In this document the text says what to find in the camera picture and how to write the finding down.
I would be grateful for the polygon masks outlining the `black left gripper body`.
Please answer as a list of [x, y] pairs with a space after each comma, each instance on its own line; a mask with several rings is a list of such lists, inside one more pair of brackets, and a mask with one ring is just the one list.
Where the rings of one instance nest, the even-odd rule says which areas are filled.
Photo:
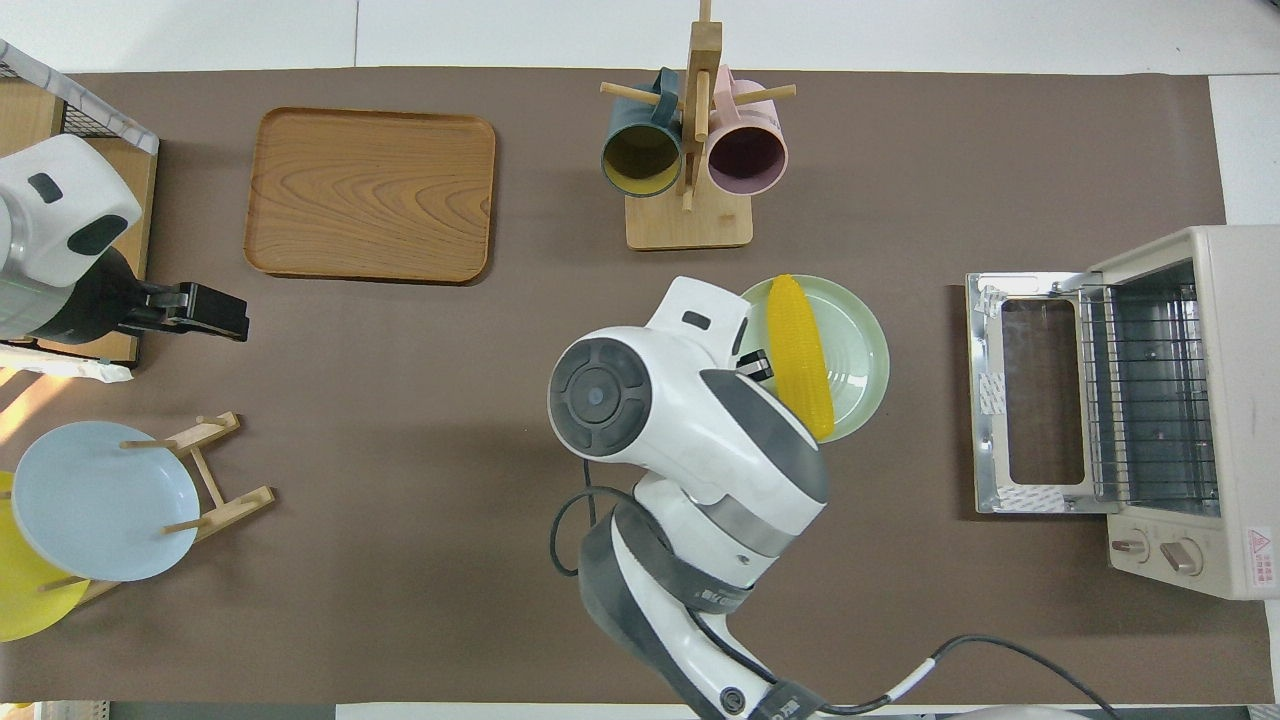
[[163, 332], [195, 332], [236, 342], [250, 334], [247, 302], [205, 284], [156, 286], [148, 291], [148, 307], [159, 313]]

